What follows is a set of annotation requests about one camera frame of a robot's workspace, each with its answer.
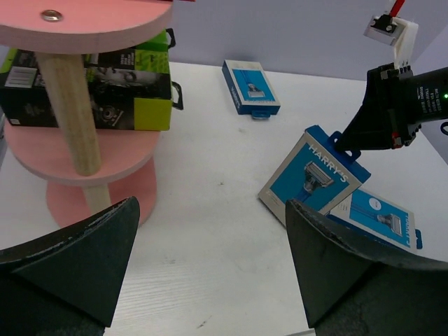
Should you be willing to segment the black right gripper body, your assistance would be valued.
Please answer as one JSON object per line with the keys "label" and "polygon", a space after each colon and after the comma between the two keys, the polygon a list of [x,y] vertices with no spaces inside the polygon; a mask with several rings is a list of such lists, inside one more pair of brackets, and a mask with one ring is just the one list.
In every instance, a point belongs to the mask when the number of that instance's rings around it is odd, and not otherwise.
{"label": "black right gripper body", "polygon": [[407,105],[412,95],[405,85],[413,76],[410,65],[396,69],[392,63],[367,72],[365,149],[398,149],[415,140],[421,126]]}

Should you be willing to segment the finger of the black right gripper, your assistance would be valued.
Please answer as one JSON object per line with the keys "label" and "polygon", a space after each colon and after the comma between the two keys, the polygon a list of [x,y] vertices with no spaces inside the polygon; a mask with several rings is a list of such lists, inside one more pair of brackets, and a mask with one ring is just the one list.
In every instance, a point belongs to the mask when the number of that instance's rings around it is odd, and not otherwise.
{"label": "finger of the black right gripper", "polygon": [[393,148],[393,107],[363,102],[335,144],[338,151],[375,151]]}

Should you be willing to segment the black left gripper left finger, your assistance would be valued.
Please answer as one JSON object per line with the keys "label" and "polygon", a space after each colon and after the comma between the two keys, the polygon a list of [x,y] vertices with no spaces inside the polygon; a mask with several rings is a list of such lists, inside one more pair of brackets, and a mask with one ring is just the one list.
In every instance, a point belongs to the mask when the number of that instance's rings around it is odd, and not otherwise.
{"label": "black left gripper left finger", "polygon": [[1,250],[2,335],[103,335],[139,226],[135,197]]}

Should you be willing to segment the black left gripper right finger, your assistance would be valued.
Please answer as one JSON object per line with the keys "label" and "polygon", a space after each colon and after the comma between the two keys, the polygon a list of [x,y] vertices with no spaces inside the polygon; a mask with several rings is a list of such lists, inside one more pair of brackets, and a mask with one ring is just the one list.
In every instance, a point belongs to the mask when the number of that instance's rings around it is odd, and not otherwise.
{"label": "black left gripper right finger", "polygon": [[446,335],[447,264],[286,204],[307,323],[317,335]]}

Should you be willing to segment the blue Harry's razor box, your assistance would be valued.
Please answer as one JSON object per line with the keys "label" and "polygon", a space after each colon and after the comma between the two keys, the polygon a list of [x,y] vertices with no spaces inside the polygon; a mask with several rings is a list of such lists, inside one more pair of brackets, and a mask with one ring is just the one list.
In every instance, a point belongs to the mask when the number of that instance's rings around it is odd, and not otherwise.
{"label": "blue Harry's razor box", "polygon": [[308,127],[258,193],[282,225],[286,224],[288,200],[303,202],[326,215],[371,177],[358,163],[359,150],[335,150],[341,135],[339,131],[327,135],[318,125]]}

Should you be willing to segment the black green Gillette Labs box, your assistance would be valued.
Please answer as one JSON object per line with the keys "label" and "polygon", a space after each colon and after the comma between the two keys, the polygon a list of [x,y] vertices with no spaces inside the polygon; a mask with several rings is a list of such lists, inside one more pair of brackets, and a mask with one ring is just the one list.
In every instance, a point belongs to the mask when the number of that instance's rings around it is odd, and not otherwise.
{"label": "black green Gillette Labs box", "polygon": [[157,51],[157,52],[167,52],[169,49],[176,46],[176,38],[174,35],[173,28],[163,29],[154,38],[140,43],[134,46],[137,50],[147,50],[147,51]]}

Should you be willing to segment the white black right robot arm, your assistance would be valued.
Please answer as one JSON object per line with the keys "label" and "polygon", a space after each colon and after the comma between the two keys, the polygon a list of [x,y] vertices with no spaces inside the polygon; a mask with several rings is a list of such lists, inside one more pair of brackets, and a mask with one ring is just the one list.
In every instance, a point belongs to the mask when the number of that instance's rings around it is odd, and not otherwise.
{"label": "white black right robot arm", "polygon": [[414,75],[385,64],[367,72],[363,102],[335,143],[337,151],[409,146],[423,123],[447,119],[447,69]]}

